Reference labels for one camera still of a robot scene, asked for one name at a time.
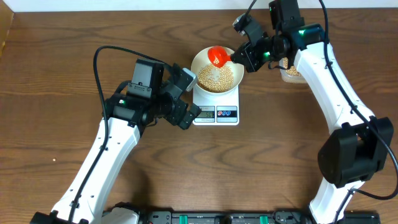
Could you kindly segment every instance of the white wall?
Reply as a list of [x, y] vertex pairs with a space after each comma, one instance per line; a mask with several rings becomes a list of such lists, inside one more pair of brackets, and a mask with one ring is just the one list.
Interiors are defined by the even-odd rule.
[[[247, 9], [252, 0], [4, 0], [14, 12]], [[254, 8], [268, 8], [257, 0]], [[328, 8], [398, 7], [398, 0], [324, 0]], [[300, 8], [318, 8], [318, 0], [298, 0]]]

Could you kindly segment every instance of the red scoop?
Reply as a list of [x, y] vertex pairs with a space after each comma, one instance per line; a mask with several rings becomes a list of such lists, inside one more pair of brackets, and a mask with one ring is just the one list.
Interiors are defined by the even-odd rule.
[[231, 57], [226, 53], [225, 49], [220, 46], [210, 48], [209, 51], [207, 51], [207, 56], [209, 57], [210, 62], [218, 68], [224, 66], [226, 62], [231, 61]]

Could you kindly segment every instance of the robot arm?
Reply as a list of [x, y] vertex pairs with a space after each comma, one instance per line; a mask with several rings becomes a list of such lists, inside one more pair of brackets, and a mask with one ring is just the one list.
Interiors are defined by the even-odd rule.
[[[248, 72], [256, 72], [267, 62], [271, 69], [271, 62], [287, 57], [288, 69], [294, 65], [307, 81], [325, 115], [331, 134], [318, 154], [318, 164], [324, 178], [309, 209], [316, 223], [332, 223], [341, 206], [338, 219], [343, 218], [343, 211], [352, 198], [352, 194], [347, 194], [348, 190], [360, 188], [375, 172], [382, 170], [387, 152], [363, 120], [352, 112], [326, 67], [325, 33], [322, 27], [319, 24], [304, 24], [297, 0], [275, 0], [269, 7], [275, 36], [269, 37], [261, 31], [260, 25], [250, 15], [238, 17], [234, 28], [240, 34], [247, 35], [249, 41], [231, 55], [231, 60], [245, 65]], [[390, 144], [393, 133], [391, 122], [388, 118], [374, 117], [338, 66], [331, 45], [327, 47], [333, 71], [341, 86], [358, 111]]]
[[[73, 216], [73, 223], [79, 223], [81, 219], [89, 223], [99, 223], [102, 217], [106, 199], [112, 189], [114, 181], [118, 176], [121, 166], [140, 139], [138, 127], [128, 126], [128, 122], [122, 119], [110, 118], [109, 141], [107, 150], [103, 152], [97, 165], [88, 179], [81, 193], [79, 204]], [[71, 210], [71, 201], [76, 196], [76, 191], [85, 178], [88, 169], [100, 151], [104, 138], [104, 119], [99, 124], [99, 130], [93, 147], [89, 151], [83, 165], [81, 166], [75, 180], [65, 192], [52, 211], [57, 211], [57, 218], [68, 220]]]
[[[163, 82], [163, 71], [170, 72], [169, 80]], [[181, 69], [174, 64], [153, 60], [138, 59], [131, 82], [122, 82], [112, 97], [105, 101], [108, 117], [109, 136], [106, 149], [102, 151], [92, 173], [81, 192], [74, 211], [73, 223], [136, 223], [137, 214], [122, 208], [115, 209], [110, 215], [102, 217], [104, 206], [118, 176], [121, 166], [142, 137], [148, 124], [159, 118], [165, 118], [170, 124], [188, 129], [192, 121], [201, 113], [198, 106], [188, 104], [180, 97], [190, 91], [197, 77], [190, 70]], [[121, 91], [127, 86], [127, 94]], [[50, 215], [37, 212], [30, 223], [54, 224], [66, 223], [72, 210], [76, 192], [104, 142], [105, 120], [99, 124], [99, 130], [93, 146], [81, 166], [75, 180], [57, 202]]]

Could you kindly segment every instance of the wire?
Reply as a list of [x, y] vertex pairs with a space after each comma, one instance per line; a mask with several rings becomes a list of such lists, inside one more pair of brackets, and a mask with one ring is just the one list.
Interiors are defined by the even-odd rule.
[[351, 109], [355, 112], [355, 114], [359, 118], [361, 118], [361, 120], [364, 122], [364, 124], [366, 124], [369, 127], [369, 130], [375, 135], [377, 140], [387, 149], [387, 152], [388, 152], [388, 154], [391, 157], [392, 163], [394, 164], [394, 167], [395, 167], [395, 170], [396, 170], [396, 174], [397, 174], [397, 185], [396, 185], [396, 188], [393, 191], [393, 193], [391, 193], [388, 196], [378, 196], [378, 195], [370, 194], [368, 192], [365, 192], [365, 191], [359, 190], [359, 189], [349, 189], [346, 197], [343, 200], [343, 203], [340, 205], [340, 207], [339, 207], [339, 209], [338, 209], [338, 211], [336, 213], [336, 217], [335, 217], [335, 221], [334, 221], [334, 224], [336, 224], [337, 221], [338, 221], [338, 215], [340, 214], [340, 212], [342, 211], [345, 203], [349, 199], [349, 196], [352, 195], [354, 192], [358, 192], [360, 194], [363, 194], [365, 196], [368, 196], [368, 197], [371, 197], [371, 198], [377, 199], [377, 200], [390, 200], [390, 199], [394, 198], [398, 194], [398, 162], [397, 162], [396, 156], [394, 155], [394, 152], [391, 150], [391, 148], [385, 142], [383, 137], [378, 133], [378, 131], [375, 129], [375, 127], [373, 125], [371, 125], [371, 123], [358, 111], [357, 106], [351, 101], [351, 99], [349, 98], [349, 96], [345, 92], [344, 88], [341, 86], [340, 82], [338, 81], [335, 72], [333, 71], [333, 68], [331, 66], [332, 63], [329, 61], [329, 56], [328, 56], [328, 38], [329, 38], [328, 13], [326, 11], [326, 7], [325, 7], [323, 1], [319, 0], [319, 2], [321, 4], [321, 6], [322, 6], [323, 14], [325, 16], [325, 40], [324, 40], [323, 51], [324, 51], [324, 54], [325, 54], [326, 65], [327, 65], [327, 67], [328, 67], [328, 69], [330, 71], [330, 74], [333, 77], [337, 87], [339, 88], [341, 94], [344, 96], [344, 98], [348, 102], [348, 104], [351, 107]]
[[[73, 221], [73, 216], [74, 216], [74, 214], [75, 214], [75, 210], [76, 210], [76, 207], [77, 207], [77, 205], [78, 205], [78, 201], [79, 201], [81, 192], [83, 191], [83, 189], [84, 189], [84, 187], [85, 187], [85, 185], [86, 185], [88, 179], [90, 178], [90, 175], [91, 175], [91, 173], [93, 172], [93, 170], [94, 170], [94, 168], [95, 168], [95, 165], [98, 163], [98, 161], [99, 161], [99, 159], [100, 159], [102, 153], [104, 152], [104, 150], [107, 149], [107, 148], [106, 148], [106, 144], [108, 143], [108, 139], [109, 139], [108, 115], [106, 114], [106, 110], [105, 110], [105, 99], [104, 99], [104, 95], [103, 95], [103, 92], [102, 92], [101, 83], [100, 83], [100, 78], [99, 78], [99, 76], [98, 76], [98, 69], [97, 69], [97, 58], [98, 58], [98, 54], [99, 54], [99, 52], [100, 52], [101, 50], [103, 50], [103, 49], [121, 50], [121, 51], [124, 51], [124, 52], [128, 52], [128, 53], [131, 53], [131, 54], [135, 54], [135, 55], [141, 56], [141, 57], [146, 58], [146, 59], [149, 59], [149, 60], [154, 60], [154, 61], [156, 61], [156, 62], [163, 63], [163, 64], [164, 64], [164, 67], [170, 72], [170, 75], [171, 75], [172, 78], [173, 78], [173, 82], [175, 81], [175, 80], [174, 80], [174, 73], [172, 72], [171, 66], [168, 65], [167, 63], [161, 61], [161, 60], [158, 60], [158, 59], [156, 59], [156, 58], [152, 58], [152, 57], [150, 57], [150, 56], [146, 56], [146, 55], [144, 55], [144, 54], [142, 54], [142, 53], [135, 52], [135, 51], [133, 51], [133, 50], [125, 49], [125, 48], [123, 48], [123, 47], [116, 47], [116, 46], [105, 45], [105, 46], [99, 47], [99, 48], [97, 49], [97, 51], [96, 51], [95, 54], [94, 54], [93, 68], [94, 68], [95, 82], [96, 82], [96, 84], [97, 84], [97, 89], [98, 89], [98, 93], [99, 93], [99, 99], [101, 100], [102, 112], [103, 112], [103, 116], [104, 116], [105, 137], [104, 137], [104, 142], [102, 143], [101, 147], [99, 148], [99, 152], [98, 152], [97, 156], [95, 157], [94, 162], [92, 163], [91, 167], [88, 169], [88, 172], [87, 172], [85, 178], [84, 178], [83, 181], [81, 182], [81, 185], [80, 185], [80, 187], [79, 187], [79, 189], [78, 189], [78, 191], [77, 191], [77, 193], [76, 193], [75, 199], [72, 201], [72, 204], [71, 204], [72, 208], [70, 209], [69, 218], [68, 218], [68, 224], [71, 224], [72, 221]], [[126, 87], [127, 83], [128, 83], [128, 81], [122, 82], [122, 83], [119, 85], [118, 89], [116, 89], [116, 92], [123, 90], [123, 88]]]
[[155, 123], [147, 125], [147, 128], [155, 126], [159, 122], [159, 118], [155, 118]]
[[253, 0], [253, 2], [252, 2], [252, 3], [250, 4], [250, 6], [249, 6], [249, 9], [248, 9], [248, 10], [244, 13], [244, 15], [242, 16], [242, 18], [241, 18], [241, 25], [240, 25], [240, 27], [239, 27], [239, 31], [242, 31], [243, 24], [245, 23], [246, 18], [248, 17], [249, 12], [250, 12], [251, 8], [253, 7], [254, 3], [256, 3], [256, 1], [257, 1], [257, 0]]
[[271, 63], [272, 63], [272, 61], [268, 62], [268, 69], [269, 70], [272, 70], [272, 69], [275, 69], [275, 68], [282, 69], [282, 70], [288, 70], [288, 68], [282, 67], [280, 65], [275, 65], [274, 67], [271, 67]]

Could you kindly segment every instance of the black base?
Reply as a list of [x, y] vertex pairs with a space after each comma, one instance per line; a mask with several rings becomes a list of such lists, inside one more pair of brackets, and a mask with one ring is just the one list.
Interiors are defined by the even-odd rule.
[[[255, 213], [197, 213], [197, 212], [173, 212], [171, 210], [153, 209], [140, 210], [129, 203], [119, 203], [115, 207], [134, 210], [139, 214], [138, 224], [315, 224], [310, 215], [303, 211], [276, 211]], [[46, 215], [36, 212], [31, 224], [64, 224], [65, 220], [57, 217], [57, 212]], [[88, 223], [80, 220], [79, 224]], [[380, 217], [376, 213], [345, 213], [344, 219], [338, 224], [381, 224]]]
[[[149, 224], [313, 224], [300, 212], [274, 213], [171, 213], [151, 212]], [[380, 224], [378, 214], [346, 213], [338, 224]]]

